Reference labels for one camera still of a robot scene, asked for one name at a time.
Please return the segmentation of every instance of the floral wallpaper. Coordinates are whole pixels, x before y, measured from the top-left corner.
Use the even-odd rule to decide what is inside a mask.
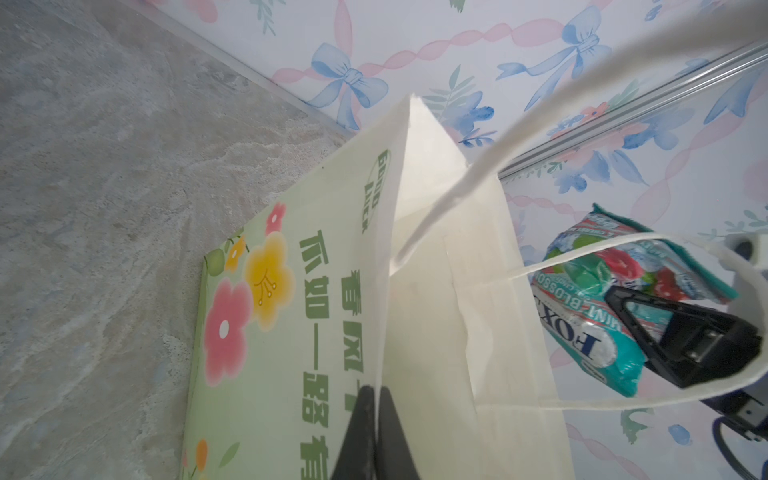
[[[502,183],[527,264],[591,210],[593,202],[654,230],[722,241],[730,233],[768,233],[768,68],[677,102],[646,118],[505,178]],[[733,274],[692,252],[727,283]],[[561,397],[617,395],[586,376],[547,338]],[[639,396],[670,386],[645,370]],[[623,412],[566,411],[577,478],[739,478],[717,450],[700,402]],[[768,451],[733,434],[737,457],[760,472]]]
[[[350,132],[371,125],[407,94],[421,95],[470,161],[616,48],[727,7],[727,0],[135,1],[158,8]],[[591,106],[529,147],[716,56],[699,52],[596,91]],[[618,151],[616,162],[626,165]]]

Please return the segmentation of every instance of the flower center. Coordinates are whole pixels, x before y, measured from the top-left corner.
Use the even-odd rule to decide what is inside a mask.
[[[227,338],[227,334],[230,332],[230,323],[224,320],[221,325],[219,325],[219,338],[225,339]]]

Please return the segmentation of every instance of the fox candy packet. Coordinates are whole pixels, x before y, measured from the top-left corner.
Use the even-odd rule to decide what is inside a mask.
[[[639,223],[597,204],[581,222],[560,233],[547,259],[607,238],[650,232]],[[547,331],[586,372],[624,396],[637,393],[645,355],[605,303],[612,285],[668,300],[727,303],[736,292],[705,270],[682,247],[643,240],[539,270],[531,282],[539,318]],[[634,305],[632,312],[658,341],[672,313]]]

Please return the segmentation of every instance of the metal trim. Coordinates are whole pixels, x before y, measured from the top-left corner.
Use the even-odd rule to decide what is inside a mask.
[[[753,43],[732,51],[688,75],[672,80],[593,121],[576,127],[555,140],[517,156],[499,171],[498,177],[503,180],[517,174],[609,130],[635,121],[654,109],[666,107],[704,88],[750,70],[766,60],[768,60],[768,42]]]

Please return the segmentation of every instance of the white rope handle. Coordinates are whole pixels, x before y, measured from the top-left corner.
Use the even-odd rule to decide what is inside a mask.
[[[688,242],[701,247],[708,253],[722,260],[728,267],[732,268],[741,278],[754,287],[757,298],[760,301],[760,307],[763,309],[762,322],[768,331],[768,282],[752,265],[738,254],[727,249],[719,243],[706,242],[696,237],[688,235],[667,235],[665,233],[648,232],[632,233],[622,235],[597,243],[592,243],[586,247],[571,250],[562,255],[546,260],[535,265],[517,269],[511,273],[509,278],[517,278],[528,275],[535,271],[558,265],[560,263],[576,260],[584,255],[599,252],[606,248],[616,247],[623,243],[635,243],[642,240],[671,240],[675,243]],[[709,399],[714,396],[724,395],[733,390],[741,389],[751,385],[759,380],[768,372],[768,348],[766,340],[763,338],[760,343],[760,354],[755,357],[741,372],[725,379],[712,380],[701,383],[675,392],[672,395],[660,396],[652,399],[640,398],[622,398],[601,401],[567,401],[560,399],[541,399],[535,406],[540,409],[578,409],[578,410],[626,410],[641,409],[655,406],[671,405],[674,403],[692,402],[694,400]]]
[[[419,223],[400,251],[390,260],[389,274],[406,264],[419,242],[456,205],[482,184],[496,175],[504,162],[522,153],[528,141],[543,133],[565,115],[584,106],[595,89],[642,72],[649,65],[701,48],[724,45],[745,45],[768,36],[768,2],[755,0],[745,5],[729,7],[725,12],[707,17],[691,18],[671,25],[654,36],[617,50],[606,61],[597,64],[582,76],[545,98],[497,140],[453,187],[435,203]]]

